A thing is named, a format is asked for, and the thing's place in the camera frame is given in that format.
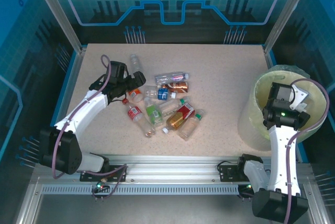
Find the cable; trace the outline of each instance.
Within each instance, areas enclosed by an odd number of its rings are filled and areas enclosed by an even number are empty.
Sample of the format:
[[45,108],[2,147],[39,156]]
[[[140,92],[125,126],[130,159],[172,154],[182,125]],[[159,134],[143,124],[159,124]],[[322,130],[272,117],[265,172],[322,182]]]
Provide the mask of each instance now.
[[327,116],[328,110],[329,110],[329,96],[327,94],[327,91],[325,90],[325,88],[319,84],[318,82],[312,80],[312,79],[297,79],[295,81],[293,81],[291,83],[291,85],[300,82],[300,81],[309,81],[312,82],[313,84],[315,84],[324,94],[325,98],[326,98],[326,109],[325,112],[322,114],[321,118],[312,126],[297,132],[296,134],[294,134],[288,141],[287,143],[287,148],[286,148],[286,172],[287,172],[287,209],[286,209],[286,215],[285,215],[285,220],[284,220],[284,224],[288,224],[288,220],[289,220],[289,214],[291,213],[291,204],[292,204],[292,182],[291,182],[291,168],[289,167],[289,151],[291,149],[291,144],[292,142],[297,139],[301,134],[314,129],[316,126],[318,126],[320,123],[322,123],[324,121],[324,119]]
[[222,165],[223,163],[229,163],[229,164],[233,164],[233,165],[236,165],[237,163],[232,163],[232,162],[229,162],[227,160],[224,160],[222,162],[220,162],[217,166],[216,166],[216,169],[218,170],[219,173],[221,173],[221,171],[219,170],[219,166]]
[[[120,174],[120,177],[119,177],[119,179],[118,179],[118,181],[117,181],[115,187],[113,188],[113,190],[110,191],[110,193],[109,193],[108,195],[103,196],[103,197],[102,197],[103,199],[107,199],[107,198],[109,198],[109,197],[112,196],[112,194],[116,191],[116,188],[117,188],[118,185],[120,184],[120,181],[121,181],[121,179],[122,179],[122,177],[123,177],[123,175],[124,175],[124,173],[125,173],[125,170],[127,169],[127,165],[124,164],[123,166],[119,167],[118,169],[120,169],[120,168],[122,168],[122,167],[123,167],[124,169],[122,170],[122,173]],[[92,191],[92,197],[97,198],[96,195],[94,194],[94,191]]]
[[[104,63],[103,58],[106,58],[108,60],[108,66]],[[98,95],[107,85],[110,75],[111,75],[111,64],[110,64],[110,59],[108,56],[106,55],[102,55],[101,56],[101,63],[103,64],[104,67],[108,67],[108,75],[107,75],[107,79],[104,82],[103,86],[96,92],[94,93],[91,97],[89,97],[87,100],[85,100],[84,102],[82,102],[80,105],[77,106],[77,108],[75,108],[75,110],[70,114],[68,120],[65,122],[64,126],[62,127],[61,131],[58,134],[58,137],[56,139],[56,143],[54,145],[53,148],[53,155],[52,155],[52,164],[51,164],[51,168],[52,168],[52,177],[56,180],[58,178],[60,178],[61,176],[64,175],[64,173],[61,173],[59,175],[56,175],[56,156],[57,156],[57,150],[58,150],[58,145],[59,142],[61,141],[61,138],[65,132],[65,129],[67,128],[67,126],[70,124],[71,119],[74,117],[74,115],[86,104],[88,103],[90,100],[92,100],[96,95]]]

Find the table surface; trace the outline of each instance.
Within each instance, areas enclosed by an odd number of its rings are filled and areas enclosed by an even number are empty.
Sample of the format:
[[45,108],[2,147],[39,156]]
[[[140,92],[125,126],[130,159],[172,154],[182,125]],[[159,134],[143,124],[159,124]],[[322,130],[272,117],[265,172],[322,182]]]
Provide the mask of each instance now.
[[[173,71],[189,73],[190,104],[206,115],[193,136],[184,141],[176,132],[165,135],[162,127],[146,138],[129,119],[126,108],[115,102],[101,111],[80,139],[82,151],[118,155],[240,156],[249,153],[270,156],[247,146],[237,131],[238,118],[253,81],[267,70],[261,46],[207,44],[89,44],[71,98],[70,112],[88,87],[106,72],[102,54],[130,66],[138,55],[146,85],[154,75]],[[144,102],[137,104],[145,113]]]

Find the plastic bottle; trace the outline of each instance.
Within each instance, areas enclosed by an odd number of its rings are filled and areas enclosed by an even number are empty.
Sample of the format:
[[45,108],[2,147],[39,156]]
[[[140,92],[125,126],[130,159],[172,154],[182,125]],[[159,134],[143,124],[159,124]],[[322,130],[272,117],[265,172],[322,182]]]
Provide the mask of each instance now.
[[[131,62],[131,71],[133,73],[140,71],[143,73],[143,69],[140,63],[140,60],[138,59],[138,57],[136,55],[131,55],[130,56],[130,62]],[[141,93],[141,91],[139,89],[133,89],[132,91],[129,92],[129,96],[131,97],[131,99],[135,102],[138,103],[140,101],[142,101],[142,99],[144,98],[143,94]]]
[[183,104],[189,103],[190,100],[191,99],[188,96],[185,96],[181,99],[172,99],[170,101],[167,101],[167,102],[159,105],[159,108],[162,112],[162,115],[167,116],[167,115],[170,115],[170,114],[174,113]]
[[155,129],[147,121],[141,110],[136,105],[130,103],[126,98],[122,100],[122,103],[127,107],[129,118],[141,128],[146,137],[151,138],[151,136],[155,134]]
[[163,128],[163,132],[167,134],[170,130],[177,130],[189,117],[192,117],[194,114],[194,108],[189,103],[184,104],[175,112],[175,114],[167,119],[166,127]]
[[176,98],[176,92],[170,92],[167,88],[157,88],[156,86],[147,85],[145,89],[147,97],[154,97],[159,100],[168,100],[169,98]]
[[194,130],[198,127],[200,120],[203,118],[205,115],[205,112],[203,110],[196,110],[195,115],[191,118],[189,118],[185,124],[181,126],[178,130],[178,135],[187,141]]
[[188,82],[174,82],[170,84],[158,84],[158,88],[167,88],[170,92],[187,93]]
[[149,121],[153,126],[160,126],[163,124],[163,117],[159,107],[151,101],[149,97],[145,97],[144,104],[146,106],[146,111],[149,116]]
[[156,84],[169,84],[173,82],[180,82],[184,80],[188,80],[188,73],[184,72],[171,72],[164,73],[155,76]]

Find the black mount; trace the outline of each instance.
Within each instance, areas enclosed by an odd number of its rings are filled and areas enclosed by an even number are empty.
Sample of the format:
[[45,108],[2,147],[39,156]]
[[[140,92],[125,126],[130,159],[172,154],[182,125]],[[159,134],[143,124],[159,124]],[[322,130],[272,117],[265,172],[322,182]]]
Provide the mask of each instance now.
[[289,126],[298,130],[306,124],[310,115],[291,110],[289,101],[292,86],[286,84],[272,83],[266,106],[263,108],[263,124],[269,130],[273,126]]
[[[132,91],[146,83],[146,78],[142,72],[135,72],[134,78],[131,75],[127,75],[124,78],[125,71],[128,73],[127,66],[124,63],[111,61],[111,75],[106,87],[102,93],[107,95],[108,104],[110,104],[114,98],[124,96],[126,92]],[[107,78],[107,73],[98,78],[93,84],[90,85],[89,90],[99,90]]]

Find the orange label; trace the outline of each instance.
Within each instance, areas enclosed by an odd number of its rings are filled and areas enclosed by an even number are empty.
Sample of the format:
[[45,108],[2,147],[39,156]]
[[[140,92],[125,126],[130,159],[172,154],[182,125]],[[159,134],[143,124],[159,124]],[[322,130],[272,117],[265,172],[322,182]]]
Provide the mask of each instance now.
[[139,89],[133,89],[131,92],[129,92],[131,98],[134,98],[137,94],[141,94]]

